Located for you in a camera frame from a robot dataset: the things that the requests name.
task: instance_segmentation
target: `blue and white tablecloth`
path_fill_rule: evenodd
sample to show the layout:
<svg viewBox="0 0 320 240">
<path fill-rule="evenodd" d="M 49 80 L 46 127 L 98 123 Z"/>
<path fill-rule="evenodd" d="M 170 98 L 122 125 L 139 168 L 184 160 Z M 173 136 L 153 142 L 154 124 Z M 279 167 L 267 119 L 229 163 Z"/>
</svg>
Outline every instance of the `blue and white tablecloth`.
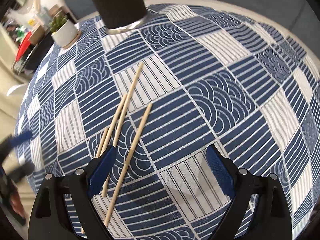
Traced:
<svg viewBox="0 0 320 240">
<path fill-rule="evenodd" d="M 93 158 L 105 127 L 143 61 L 118 143 L 108 197 L 93 198 L 104 218 L 146 105 L 153 108 L 108 227 L 114 238 L 206 240 L 230 200 L 205 159 L 215 143 L 238 167 L 278 175 L 293 236 L 319 196 L 319 72 L 305 50 L 274 27 L 212 8 L 148 7 L 139 29 L 107 35 L 100 16 L 79 23 L 69 49 L 53 45 L 25 94 L 15 133 L 32 160 L 34 191 L 46 173 L 67 175 Z M 67 196 L 76 232 L 80 222 Z M 249 204 L 238 235 L 252 217 Z"/>
</svg>

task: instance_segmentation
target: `wooden chopstick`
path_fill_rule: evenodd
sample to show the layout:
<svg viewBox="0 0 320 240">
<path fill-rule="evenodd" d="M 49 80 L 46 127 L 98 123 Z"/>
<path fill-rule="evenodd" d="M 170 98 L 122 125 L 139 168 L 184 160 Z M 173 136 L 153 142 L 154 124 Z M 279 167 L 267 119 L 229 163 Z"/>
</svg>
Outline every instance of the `wooden chopstick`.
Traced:
<svg viewBox="0 0 320 240">
<path fill-rule="evenodd" d="M 128 95 L 127 95 L 127 97 L 126 97 L 126 99 L 125 99 L 123 108 L 122 108 L 122 112 L 121 112 L 121 115 L 120 115 L 120 118 L 119 118 L 119 122 L 118 122 L 118 125 L 117 125 L 115 137 L 114 137 L 113 143 L 112 143 L 113 147 L 116 147 L 117 144 L 118 144 L 119 135 L 120 135 L 120 132 L 121 132 L 121 127 L 122 127 L 122 124 L 123 124 L 125 115 L 127 114 L 128 106 L 129 106 L 129 104 L 130 104 L 130 100 L 131 100 L 131 97 L 132 97 L 134 88 L 136 87 L 136 84 L 137 84 L 138 78 L 139 78 L 139 76 L 140 76 L 142 67 L 143 67 L 143 62 L 140 62 L 140 63 L 139 63 L 139 67 L 138 67 L 138 69 L 137 69 L 137 72 L 136 72 L 136 74 L 134 75 L 134 78 L 133 78 L 133 80 L 132 80 L 132 84 L 131 84 L 131 86 L 130 86 L 130 88 L 129 88 Z M 107 187 L 108 187 L 108 180 L 109 180 L 109 176 L 107 177 L 106 182 L 103 184 L 103 187 L 102 187 L 102 195 L 101 195 L 102 197 L 105 197 L 105 196 L 106 196 Z"/>
<path fill-rule="evenodd" d="M 124 102 L 125 102 L 126 98 L 127 98 L 127 94 L 124 94 L 123 97 L 121 98 L 121 101 L 120 101 L 117 109 L 116 109 L 115 115 L 112 118 L 111 124 L 109 126 L 108 133 L 106 134 L 106 137 L 104 139 L 104 143 L 103 143 L 102 150 L 101 150 L 102 153 L 106 150 L 106 148 L 107 148 L 107 146 L 109 144 L 112 132 L 113 132 L 113 130 L 115 128 L 116 122 L 118 120 L 119 114 L 120 114 L 120 112 L 122 110 L 122 107 L 124 105 Z"/>
<path fill-rule="evenodd" d="M 107 136 L 108 130 L 109 130 L 109 128 L 108 128 L 108 127 L 106 127 L 106 128 L 104 129 L 104 132 L 103 132 L 103 134 L 102 134 L 102 137 L 101 137 L 101 140 L 100 140 L 99 147 L 98 147 L 98 150 L 97 150 L 97 153 L 96 153 L 95 158 L 99 158 L 99 157 L 100 157 L 101 150 L 102 150 L 102 147 L 103 147 L 104 141 L 105 141 L 105 139 L 106 139 L 106 136 Z"/>
<path fill-rule="evenodd" d="M 107 213 L 106 218 L 104 220 L 104 225 L 106 227 L 109 224 L 110 217 L 111 217 L 111 214 L 113 212 L 113 208 L 115 206 L 115 202 L 116 202 L 120 187 L 122 185 L 122 182 L 123 182 L 124 176 L 125 176 L 125 174 L 127 172 L 127 169 L 128 169 L 128 167 L 130 165 L 130 160 L 132 158 L 132 155 L 133 155 L 133 153 L 134 153 L 134 151 L 135 151 L 135 149 L 137 147 L 137 144 L 139 142 L 139 138 L 141 136 L 142 130 L 144 128 L 144 125 L 146 124 L 146 121 L 147 121 L 148 115 L 150 113 L 151 107 L 152 107 L 152 103 L 150 103 L 148 105 L 147 109 L 145 110 L 145 112 L 143 114 L 143 117 L 142 117 L 141 122 L 139 124 L 138 130 L 137 130 L 136 135 L 135 135 L 135 137 L 133 139 L 133 142 L 131 144 L 129 153 L 127 155 L 127 158 L 125 159 L 124 166 L 122 168 L 120 177 L 119 177 L 117 185 L 116 185 L 116 189 L 115 189 L 115 191 L 113 192 L 113 195 L 112 195 L 112 199 L 111 199 L 111 202 L 110 202 L 110 205 L 109 205 L 109 208 L 108 208 L 108 213 Z"/>
</svg>

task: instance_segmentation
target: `blue gripper pad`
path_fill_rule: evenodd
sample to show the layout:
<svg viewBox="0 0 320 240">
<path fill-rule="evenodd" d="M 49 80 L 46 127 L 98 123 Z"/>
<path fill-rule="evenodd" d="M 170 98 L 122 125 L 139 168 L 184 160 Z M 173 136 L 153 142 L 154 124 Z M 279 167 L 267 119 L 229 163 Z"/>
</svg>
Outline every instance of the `blue gripper pad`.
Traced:
<svg viewBox="0 0 320 240">
<path fill-rule="evenodd" d="M 25 142 L 31 138 L 32 138 L 32 132 L 25 131 L 15 137 L 12 137 L 10 142 L 11 142 L 12 147 L 17 147 L 18 145 L 22 144 L 23 142 Z"/>
<path fill-rule="evenodd" d="M 102 186 L 106 181 L 113 165 L 116 162 L 116 148 L 109 146 L 101 155 L 100 162 L 90 178 L 88 179 L 88 191 L 89 198 L 98 195 L 102 190 Z"/>
<path fill-rule="evenodd" d="M 209 167 L 223 194 L 229 196 L 230 199 L 233 199 L 235 196 L 233 178 L 229 174 L 228 170 L 225 168 L 220 158 L 217 156 L 217 153 L 211 146 L 207 148 L 206 156 Z"/>
</svg>

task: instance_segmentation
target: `metal ring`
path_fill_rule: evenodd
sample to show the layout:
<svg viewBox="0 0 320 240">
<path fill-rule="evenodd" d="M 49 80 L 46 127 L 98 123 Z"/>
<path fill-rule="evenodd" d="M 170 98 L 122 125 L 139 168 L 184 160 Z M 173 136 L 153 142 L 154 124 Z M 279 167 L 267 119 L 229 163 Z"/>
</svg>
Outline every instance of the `metal ring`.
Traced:
<svg viewBox="0 0 320 240">
<path fill-rule="evenodd" d="M 119 28 L 116 28 L 116 29 L 108 29 L 106 28 L 106 31 L 109 35 L 115 35 L 115 34 L 121 34 L 121 33 L 125 33 L 125 32 L 128 32 L 128 31 L 131 31 L 133 29 L 136 29 L 139 25 L 143 24 L 147 17 L 148 17 L 148 13 L 140 20 L 134 22 L 134 23 L 131 23 L 127 26 L 123 26 L 123 27 L 119 27 Z"/>
<path fill-rule="evenodd" d="M 51 179 L 52 178 L 52 174 L 51 173 L 48 173 L 46 176 L 45 176 L 45 179 Z"/>
<path fill-rule="evenodd" d="M 244 168 L 239 169 L 239 173 L 242 175 L 246 175 L 248 173 L 248 171 Z"/>
<path fill-rule="evenodd" d="M 76 175 L 81 175 L 84 172 L 83 169 L 77 169 L 76 170 Z"/>
<path fill-rule="evenodd" d="M 271 179 L 277 179 L 278 176 L 276 174 L 274 174 L 274 173 L 270 173 L 270 178 Z"/>
</svg>

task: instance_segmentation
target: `white vase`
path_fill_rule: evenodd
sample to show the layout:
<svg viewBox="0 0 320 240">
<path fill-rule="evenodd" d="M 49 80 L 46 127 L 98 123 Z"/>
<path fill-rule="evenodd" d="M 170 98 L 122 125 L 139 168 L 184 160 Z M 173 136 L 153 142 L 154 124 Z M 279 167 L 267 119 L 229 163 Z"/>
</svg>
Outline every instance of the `white vase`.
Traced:
<svg viewBox="0 0 320 240">
<path fill-rule="evenodd" d="M 51 34 L 51 36 L 58 46 L 64 47 L 73 41 L 77 34 L 77 28 L 68 20 L 59 30 Z"/>
</svg>

